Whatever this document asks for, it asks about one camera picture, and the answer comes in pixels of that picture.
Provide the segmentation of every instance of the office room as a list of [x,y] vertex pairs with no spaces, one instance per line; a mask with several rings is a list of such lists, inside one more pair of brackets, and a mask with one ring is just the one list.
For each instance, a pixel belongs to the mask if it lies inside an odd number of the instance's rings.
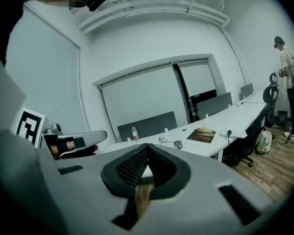
[[294,224],[294,4],[11,1],[13,16],[0,9],[0,217],[19,214],[14,230]]

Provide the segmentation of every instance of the office chair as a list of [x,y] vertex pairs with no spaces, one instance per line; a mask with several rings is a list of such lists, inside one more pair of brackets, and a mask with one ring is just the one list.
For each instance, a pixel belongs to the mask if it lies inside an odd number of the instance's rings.
[[232,165],[234,165],[236,157],[241,157],[250,161],[249,167],[253,167],[254,160],[249,157],[249,155],[254,153],[256,142],[259,134],[263,131],[264,126],[261,127],[261,122],[266,117],[268,111],[272,109],[272,104],[268,103],[256,120],[251,124],[251,126],[246,130],[247,137],[245,139],[237,139],[229,147],[223,150],[224,155],[232,155]]

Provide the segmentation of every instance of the white wall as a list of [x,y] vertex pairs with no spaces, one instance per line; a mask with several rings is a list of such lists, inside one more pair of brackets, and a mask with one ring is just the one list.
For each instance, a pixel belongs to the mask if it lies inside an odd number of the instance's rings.
[[31,1],[28,5],[34,12],[80,47],[79,65],[82,81],[80,86],[86,118],[91,131],[105,130],[108,133],[107,140],[99,144],[99,150],[105,150],[109,144],[116,142],[116,139],[106,112],[102,93],[92,84],[93,81],[87,73],[90,69],[97,69],[89,52],[89,39],[78,30],[75,19],[67,8],[54,7],[37,1]]
[[238,61],[221,31],[185,16],[172,18],[161,13],[158,17],[136,16],[107,23],[93,36],[92,54],[94,67],[88,74],[93,82],[155,60],[213,54],[233,102],[239,100],[240,87],[245,85]]
[[[243,56],[254,89],[263,90],[270,84],[269,75],[281,68],[274,38],[282,37],[294,51],[292,20],[277,0],[226,0],[223,13],[231,19],[226,29]],[[286,91],[279,86],[275,109],[289,108]]]

